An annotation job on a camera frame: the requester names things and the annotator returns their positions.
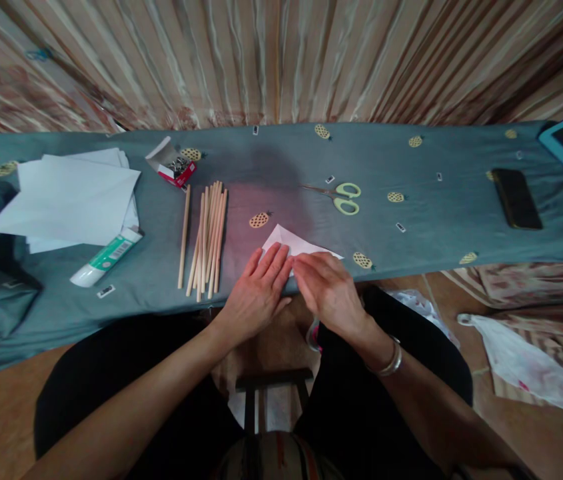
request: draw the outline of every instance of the scissors blade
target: scissors blade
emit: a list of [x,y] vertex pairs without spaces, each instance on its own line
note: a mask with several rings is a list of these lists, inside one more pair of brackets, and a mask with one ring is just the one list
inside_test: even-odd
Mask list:
[[312,191],[316,191],[319,193],[323,193],[324,195],[328,195],[330,193],[330,190],[326,190],[326,189],[320,189],[318,187],[313,187],[312,185],[299,185],[299,187],[301,188],[305,188],[306,190],[312,190]]

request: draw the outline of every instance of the scissors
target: scissors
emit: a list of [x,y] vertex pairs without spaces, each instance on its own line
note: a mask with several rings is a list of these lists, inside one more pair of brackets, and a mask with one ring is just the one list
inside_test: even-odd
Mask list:
[[[299,185],[299,186],[301,188],[305,188],[306,190],[313,190],[318,193],[321,193],[322,195],[326,195],[330,197],[334,202],[334,207],[344,215],[356,215],[357,213],[359,213],[359,206],[354,201],[335,197],[335,195],[344,195],[345,197],[348,198],[357,198],[359,195],[361,195],[361,189],[358,186],[356,186],[354,183],[342,183],[334,190],[320,189],[317,187],[313,187],[312,185]],[[347,191],[346,187],[353,188],[354,192]],[[352,211],[344,210],[343,205],[348,205],[349,207],[352,207]]]

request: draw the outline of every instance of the glue tube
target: glue tube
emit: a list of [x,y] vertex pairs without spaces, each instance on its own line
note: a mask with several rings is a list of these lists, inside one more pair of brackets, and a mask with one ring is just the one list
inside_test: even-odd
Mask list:
[[70,277],[70,281],[79,287],[92,287],[142,238],[139,227],[124,227],[107,247]]

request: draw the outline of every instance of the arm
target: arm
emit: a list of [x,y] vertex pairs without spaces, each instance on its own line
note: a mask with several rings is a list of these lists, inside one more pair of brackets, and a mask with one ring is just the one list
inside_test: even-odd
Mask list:
[[288,247],[257,249],[224,309],[195,338],[132,382],[72,429],[24,480],[123,478],[177,405],[230,350],[265,328],[290,302],[281,291],[292,269]]
[[[308,308],[373,370],[386,367],[394,341],[368,315],[352,277],[332,255],[299,255],[297,285]],[[446,473],[456,465],[523,466],[519,457],[449,386],[403,351],[399,369],[379,377],[417,441]]]

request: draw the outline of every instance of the wooden stick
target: wooden stick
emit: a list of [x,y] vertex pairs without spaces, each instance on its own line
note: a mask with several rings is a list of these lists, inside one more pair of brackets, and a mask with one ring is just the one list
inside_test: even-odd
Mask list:
[[217,242],[217,272],[215,273],[215,293],[219,292],[219,273],[221,271],[221,244],[223,243],[223,225],[226,220],[228,203],[228,189],[223,191],[223,206],[221,207],[221,222],[219,223],[219,242]]
[[[221,189],[223,188],[223,183],[217,182],[217,189],[215,190],[215,204],[213,205],[214,209],[211,212],[211,228],[210,228],[210,239],[209,239],[209,250],[208,250],[208,258],[211,259],[213,256],[213,252],[215,250],[215,232],[219,228],[219,210],[221,209]],[[212,261],[208,262],[206,265],[206,282],[210,281],[210,269],[212,266]]]
[[203,217],[203,236],[201,237],[201,274],[198,278],[198,283],[201,285],[201,293],[206,293],[206,282],[205,282],[205,272],[206,272],[206,262],[208,261],[208,212],[210,210],[210,190],[206,187],[206,204],[205,210],[202,213]]
[[[210,244],[211,244],[211,239],[213,237],[212,231],[213,231],[213,221],[214,221],[214,216],[215,216],[215,210],[217,209],[217,199],[216,199],[216,193],[217,193],[217,185],[219,184],[219,182],[214,182],[212,187],[210,187],[210,211],[208,212],[208,238],[207,241],[208,243],[206,244],[206,249],[208,249],[208,251],[210,251]],[[210,255],[208,254],[208,261],[206,262],[206,269],[208,268],[208,265],[210,264]],[[205,283],[208,283],[208,279],[206,276],[206,271],[203,271],[203,281]]]
[[[203,212],[203,192],[201,192],[201,209]],[[199,246],[201,245],[201,215],[199,215],[199,228],[197,229],[197,242],[195,243],[195,253],[193,254],[193,264],[190,268],[190,275],[188,276],[188,288],[186,289],[186,297],[190,297],[193,289],[193,282],[197,276],[197,263],[199,259]]]
[[181,255],[179,255],[179,280],[177,288],[183,288],[183,267],[186,261],[186,240],[188,239],[188,210],[190,209],[190,194],[192,191],[190,185],[186,188],[186,207],[183,214],[183,233],[181,234]]
[[203,258],[203,222],[206,211],[206,194],[201,193],[201,212],[199,214],[199,258],[197,259],[197,271],[195,272],[195,288],[197,289],[197,302],[201,301],[201,263]]
[[208,299],[213,297],[212,292],[215,290],[215,278],[217,277],[217,255],[219,254],[219,249],[221,248],[221,217],[223,216],[224,209],[226,207],[226,196],[224,194],[221,195],[221,199],[219,202],[219,209],[217,211],[217,228],[215,229],[215,238],[214,238],[214,245],[213,245],[213,259],[212,259],[212,267],[210,270],[210,284],[208,288]]
[[[209,198],[205,195],[205,192],[201,192],[201,196],[205,198],[205,201],[208,202]],[[201,207],[200,211],[199,211],[199,262],[198,264],[201,265],[202,262],[202,258],[203,258],[203,254],[201,253],[201,241],[203,239],[203,219],[205,218],[204,216],[205,213],[205,206]],[[195,269],[195,280],[193,283],[193,288],[199,288],[199,270]]]

